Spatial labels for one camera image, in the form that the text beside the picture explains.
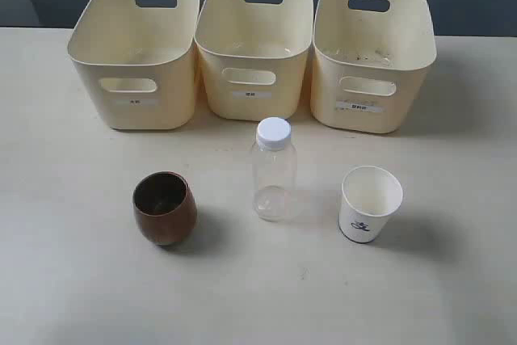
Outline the left cream plastic bin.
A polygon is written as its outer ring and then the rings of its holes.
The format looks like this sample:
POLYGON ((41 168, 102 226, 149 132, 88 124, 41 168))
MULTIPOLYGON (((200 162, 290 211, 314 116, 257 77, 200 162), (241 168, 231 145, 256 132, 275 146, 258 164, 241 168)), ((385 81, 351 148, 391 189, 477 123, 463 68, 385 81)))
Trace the left cream plastic bin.
POLYGON ((90 0, 67 50, 104 123, 167 130, 192 118, 200 0, 90 0))

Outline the brown wooden cup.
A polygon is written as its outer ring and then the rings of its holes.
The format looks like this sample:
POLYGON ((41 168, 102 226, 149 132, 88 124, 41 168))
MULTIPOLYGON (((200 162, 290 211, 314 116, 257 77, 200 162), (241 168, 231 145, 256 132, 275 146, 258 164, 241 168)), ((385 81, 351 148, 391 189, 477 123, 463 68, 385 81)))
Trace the brown wooden cup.
POLYGON ((159 171, 142 179, 132 194, 137 226, 157 246, 182 242, 197 221, 195 198, 185 178, 159 171))

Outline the clear plastic bottle white cap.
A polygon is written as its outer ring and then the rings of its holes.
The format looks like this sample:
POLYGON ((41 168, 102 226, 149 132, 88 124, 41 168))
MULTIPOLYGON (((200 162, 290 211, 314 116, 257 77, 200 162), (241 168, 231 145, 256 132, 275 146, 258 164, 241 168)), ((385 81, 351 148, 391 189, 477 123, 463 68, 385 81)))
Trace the clear plastic bottle white cap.
POLYGON ((254 211, 265 221, 287 218, 293 205, 297 172, 290 123, 279 117, 261 120, 250 154, 254 211))

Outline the white paper cup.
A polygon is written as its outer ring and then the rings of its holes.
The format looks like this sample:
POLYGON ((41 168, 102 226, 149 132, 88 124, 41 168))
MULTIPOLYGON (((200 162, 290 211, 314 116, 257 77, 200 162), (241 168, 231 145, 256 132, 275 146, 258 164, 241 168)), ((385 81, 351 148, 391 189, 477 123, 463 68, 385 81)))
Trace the white paper cup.
POLYGON ((349 240, 372 242, 400 208, 398 179, 378 166, 357 166, 343 178, 338 226, 349 240))

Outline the right cream plastic bin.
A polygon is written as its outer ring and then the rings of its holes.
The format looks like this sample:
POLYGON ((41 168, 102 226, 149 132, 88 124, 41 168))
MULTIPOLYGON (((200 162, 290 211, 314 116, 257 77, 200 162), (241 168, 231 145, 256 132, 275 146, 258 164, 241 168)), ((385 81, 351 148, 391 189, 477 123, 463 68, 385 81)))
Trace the right cream plastic bin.
POLYGON ((427 0, 318 0, 310 107, 324 125, 390 133, 437 50, 427 0))

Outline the cream plastic bin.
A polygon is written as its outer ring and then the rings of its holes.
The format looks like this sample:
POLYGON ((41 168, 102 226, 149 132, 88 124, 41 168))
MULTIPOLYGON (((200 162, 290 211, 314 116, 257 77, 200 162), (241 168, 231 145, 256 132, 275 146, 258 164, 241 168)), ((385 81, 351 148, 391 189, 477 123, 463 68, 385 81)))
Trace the cream plastic bin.
POLYGON ((104 123, 167 130, 192 118, 200 0, 90 0, 67 50, 104 123))
POLYGON ((231 120, 291 116, 312 34, 313 0, 204 0, 195 43, 210 109, 231 120))
POLYGON ((437 50, 427 0, 318 0, 310 107, 324 125, 390 133, 437 50))

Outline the middle cream plastic bin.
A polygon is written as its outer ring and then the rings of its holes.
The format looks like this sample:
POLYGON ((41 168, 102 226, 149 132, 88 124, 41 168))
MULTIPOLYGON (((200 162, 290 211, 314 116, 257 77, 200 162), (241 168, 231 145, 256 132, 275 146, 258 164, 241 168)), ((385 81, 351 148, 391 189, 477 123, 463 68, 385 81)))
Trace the middle cream plastic bin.
POLYGON ((195 43, 210 109, 231 120, 291 116, 312 34, 313 0, 204 0, 195 43))

